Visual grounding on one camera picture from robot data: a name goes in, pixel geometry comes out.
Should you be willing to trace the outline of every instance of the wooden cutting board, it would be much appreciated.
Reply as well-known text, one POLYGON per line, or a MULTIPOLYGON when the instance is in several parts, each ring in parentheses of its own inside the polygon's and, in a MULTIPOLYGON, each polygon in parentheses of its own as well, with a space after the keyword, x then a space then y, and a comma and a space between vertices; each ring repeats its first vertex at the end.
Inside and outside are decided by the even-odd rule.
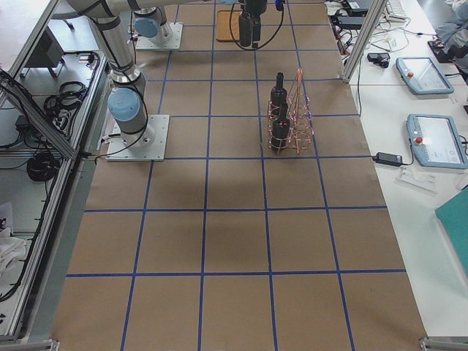
MULTIPOLYGON (((216 25, 216 40, 218 42, 234 42, 231 33, 229 31, 229 16, 230 10, 220 10, 216 14, 217 25, 216 25)), ((240 10, 233 11, 233 17, 231 18, 231 28, 233 29, 234 39, 236 42, 239 41, 239 14, 240 10)))

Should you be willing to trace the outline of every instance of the electronic device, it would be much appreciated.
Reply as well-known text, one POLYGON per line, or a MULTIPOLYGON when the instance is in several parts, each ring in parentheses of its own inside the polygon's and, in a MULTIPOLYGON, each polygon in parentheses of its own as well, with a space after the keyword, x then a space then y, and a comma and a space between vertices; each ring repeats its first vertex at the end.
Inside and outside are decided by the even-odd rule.
POLYGON ((373 0, 344 0, 344 9, 350 17, 364 17, 371 8, 373 0))
POLYGON ((415 158, 422 166, 468 169, 451 116, 412 114, 407 129, 415 158))
POLYGON ((384 15, 389 22, 404 22, 408 19, 401 5, 401 0, 387 0, 387 4, 384 8, 384 15))
POLYGON ((343 29, 361 29, 365 19, 365 17, 337 17, 338 26, 340 26, 343 29))
POLYGON ((368 53, 367 60, 381 66, 382 68, 388 68, 390 64, 390 55, 388 53, 368 53))
POLYGON ((455 91, 433 58, 398 57, 396 68, 414 94, 451 94, 455 91))

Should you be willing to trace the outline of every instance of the black device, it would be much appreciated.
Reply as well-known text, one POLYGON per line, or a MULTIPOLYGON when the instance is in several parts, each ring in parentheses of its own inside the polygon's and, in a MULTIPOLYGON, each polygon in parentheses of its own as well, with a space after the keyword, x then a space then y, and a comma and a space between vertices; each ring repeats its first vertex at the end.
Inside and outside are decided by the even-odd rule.
POLYGON ((400 155, 386 154, 385 152, 377 152, 372 159, 375 163, 380 163, 381 165, 400 167, 404 164, 403 158, 400 155))
POLYGON ((361 29, 364 24, 364 17, 338 16, 338 26, 343 29, 361 29))
POLYGON ((239 44, 242 47, 258 48, 260 41, 260 15, 266 11, 267 0, 243 0, 239 15, 239 44))
POLYGON ((373 0, 344 0, 343 7, 350 17, 364 17, 371 8, 373 0))
POLYGON ((15 122, 15 128, 20 133, 26 132, 29 129, 30 125, 28 119, 24 115, 19 115, 18 119, 15 122))
POLYGON ((468 46, 466 45, 462 46, 461 48, 452 45, 448 48, 446 53, 442 48, 438 48, 434 44, 434 41, 428 41, 427 44, 431 48, 431 51, 434 54, 434 56, 436 56, 438 62, 441 64, 452 62, 455 57, 461 59, 462 57, 465 57, 465 55, 468 54, 468 46))
POLYGON ((390 63, 390 55, 388 53, 368 53, 367 59, 369 62, 387 68, 390 63))

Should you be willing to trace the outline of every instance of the black box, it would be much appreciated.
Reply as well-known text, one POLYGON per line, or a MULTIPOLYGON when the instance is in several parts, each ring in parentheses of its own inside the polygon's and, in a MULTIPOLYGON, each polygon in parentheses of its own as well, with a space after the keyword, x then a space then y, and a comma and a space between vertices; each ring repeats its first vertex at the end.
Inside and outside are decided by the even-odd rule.
POLYGON ((364 17, 371 8, 373 0, 344 0, 344 9, 350 17, 364 17))

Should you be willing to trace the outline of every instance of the grid square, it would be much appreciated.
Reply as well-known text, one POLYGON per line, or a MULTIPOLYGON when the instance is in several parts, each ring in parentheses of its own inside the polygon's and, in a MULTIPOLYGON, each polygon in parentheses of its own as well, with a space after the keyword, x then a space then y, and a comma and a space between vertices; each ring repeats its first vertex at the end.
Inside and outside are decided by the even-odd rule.
POLYGON ((210 80, 211 53, 172 52, 167 69, 168 80, 210 80))
POLYGON ((202 351, 273 350, 267 276, 207 276, 202 351))
POLYGON ((212 25, 213 12, 214 5, 212 4, 180 4, 177 21, 191 26, 212 25))
POLYGON ((358 114, 349 84, 341 80, 305 82, 313 115, 358 114))
POLYGON ((337 79, 344 69, 338 51, 299 51, 299 59, 306 80, 337 79))
POLYGON ((405 273, 342 278, 357 350, 419 350, 418 341, 426 333, 405 273))
POLYGON ((143 72, 146 81, 164 79, 168 56, 169 53, 164 51, 137 52, 137 64, 143 72))
POLYGON ((324 4, 290 4, 291 18, 294 24, 326 24, 327 8, 324 4))
POLYGON ((205 157, 208 118, 175 117, 170 120, 165 157, 205 157))
MULTIPOLYGON (((268 6, 266 11, 262 14, 262 26, 269 25, 269 26, 278 26, 281 20, 281 13, 276 11, 274 1, 268 2, 268 6)), ((283 17, 283 26, 287 26, 291 24, 289 8, 287 5, 284 6, 284 17, 283 17)), ((263 35, 263 28, 262 27, 262 42, 267 40, 269 37, 263 35)))
POLYGON ((141 213, 84 213, 68 273, 131 273, 141 213))
POLYGON ((341 269, 404 268, 386 209, 331 211, 341 269))
POLYGON ((159 113, 159 102, 161 101, 162 82, 146 82, 145 87, 145 105, 148 114, 156 115, 159 113))
POLYGON ((203 213, 147 213, 138 258, 145 273, 200 272, 203 213))
MULTIPOLYGON (((276 83, 277 72, 283 72, 285 80, 292 80, 298 71, 298 54, 295 51, 259 51, 255 55, 257 57, 258 79, 271 80, 271 83, 268 83, 270 88, 265 88, 265 90, 268 90, 266 91, 268 95, 276 83)), ((289 92, 291 83, 285 82, 284 87, 289 92)))
POLYGON ((314 145, 311 143, 306 150, 301 150, 301 152, 297 153, 295 148, 293 146, 288 146, 287 148, 282 149, 279 154, 277 154, 269 145, 269 138, 270 138, 270 132, 268 130, 268 119, 266 117, 262 118, 262 136, 263 136, 263 156, 264 157, 273 157, 276 159, 281 159, 285 157, 313 157, 315 156, 315 150, 314 150, 314 145))
POLYGON ((370 154, 359 117, 314 117, 312 123, 320 156, 370 154))
POLYGON ((334 271, 325 211, 269 211, 274 271, 334 271))
POLYGON ((273 282, 280 350, 351 350, 335 274, 275 276, 273 282))
POLYGON ((207 116, 210 82, 166 82, 162 114, 207 116))
POLYGON ((125 350, 196 350, 199 300, 197 276, 136 278, 125 350))
POLYGON ((258 117, 212 118, 210 157, 260 157, 258 117))
MULTIPOLYGON (((270 39, 274 32, 278 29, 278 26, 263 26, 262 27, 262 39, 260 44, 263 44, 270 39)), ((265 47, 268 50, 295 50, 294 36, 292 26, 283 26, 273 40, 265 47)))
POLYGON ((86 208, 143 208, 149 167, 150 162, 107 162, 101 159, 94 172, 86 208))
POLYGON ((213 79, 254 80, 254 53, 218 51, 213 57, 213 79))
POLYGON ((131 280, 65 279, 51 338, 60 340, 61 347, 69 351, 119 350, 131 280))
POLYGON ((315 159, 265 161, 269 208, 324 206, 315 159))
POLYGON ((213 26, 185 26, 182 31, 181 50, 204 51, 213 46, 213 26))
POLYGON ((206 217, 206 272, 268 270, 265 213, 209 212, 206 217))
POLYGON ((167 159, 154 165, 148 208, 203 208, 205 160, 167 159))
POLYGON ((384 206, 372 159, 321 159, 329 206, 384 206))
POLYGON ((264 207, 260 160, 210 160, 208 208, 264 207))
POLYGON ((258 116, 255 82, 213 82, 211 115, 258 116))
POLYGON ((292 26, 299 50, 338 51, 330 26, 292 26))

